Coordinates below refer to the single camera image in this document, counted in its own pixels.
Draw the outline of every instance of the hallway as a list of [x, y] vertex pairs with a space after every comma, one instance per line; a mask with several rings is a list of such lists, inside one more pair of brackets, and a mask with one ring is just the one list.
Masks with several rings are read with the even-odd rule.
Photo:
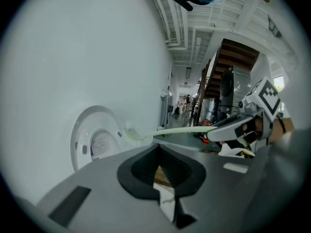
[[[193, 118], [187, 114], [173, 115], [173, 128], [192, 127]], [[214, 142], [204, 144], [201, 139], [193, 136], [193, 133], [175, 133], [169, 135], [158, 135], [154, 137], [155, 143], [174, 144], [186, 147], [193, 151], [217, 151], [220, 147]]]

